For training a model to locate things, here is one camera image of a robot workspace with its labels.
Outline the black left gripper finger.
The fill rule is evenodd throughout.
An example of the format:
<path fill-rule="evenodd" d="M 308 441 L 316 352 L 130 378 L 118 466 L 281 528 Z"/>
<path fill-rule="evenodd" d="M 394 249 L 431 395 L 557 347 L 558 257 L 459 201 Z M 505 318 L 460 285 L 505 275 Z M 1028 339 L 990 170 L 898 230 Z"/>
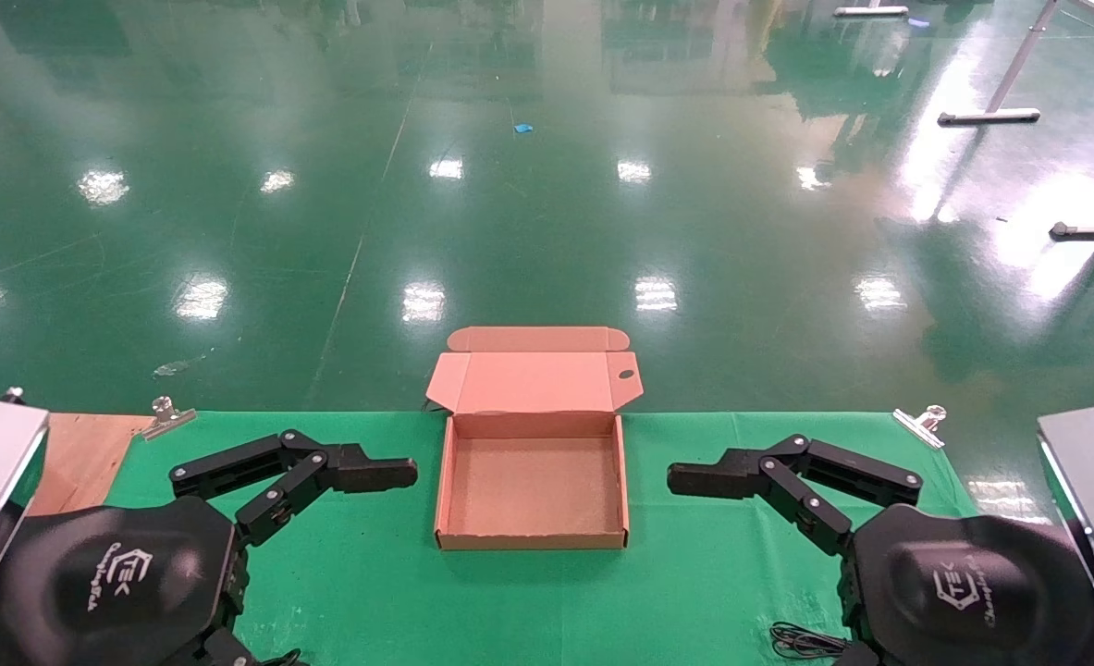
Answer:
<path fill-rule="evenodd" d="M 175 652 L 173 665 L 256 665 L 256 658 L 228 629 L 216 629 Z"/>
<path fill-rule="evenodd" d="M 235 512 L 240 547 L 260 547 L 328 490 L 344 494 L 412 487 L 411 458 L 372 459 L 361 444 L 323 444 L 290 429 L 176 465 L 168 474 L 176 498 L 210 500 L 266 481 Z"/>

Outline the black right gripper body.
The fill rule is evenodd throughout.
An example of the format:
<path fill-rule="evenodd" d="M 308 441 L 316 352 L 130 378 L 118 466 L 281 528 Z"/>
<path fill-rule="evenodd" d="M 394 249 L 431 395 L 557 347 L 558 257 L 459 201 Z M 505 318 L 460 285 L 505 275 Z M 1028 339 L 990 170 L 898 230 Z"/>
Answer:
<path fill-rule="evenodd" d="M 852 536 L 847 626 L 885 665 L 1075 665 L 1094 586 L 1054 526 L 896 505 Z"/>

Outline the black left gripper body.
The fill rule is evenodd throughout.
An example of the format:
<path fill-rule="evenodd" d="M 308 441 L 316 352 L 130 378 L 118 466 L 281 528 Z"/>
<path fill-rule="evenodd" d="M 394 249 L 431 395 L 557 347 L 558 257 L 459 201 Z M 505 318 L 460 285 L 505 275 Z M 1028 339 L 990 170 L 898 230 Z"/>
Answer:
<path fill-rule="evenodd" d="M 0 665 L 173 665 L 233 632 L 237 527 L 200 499 L 40 517 L 0 565 Z"/>

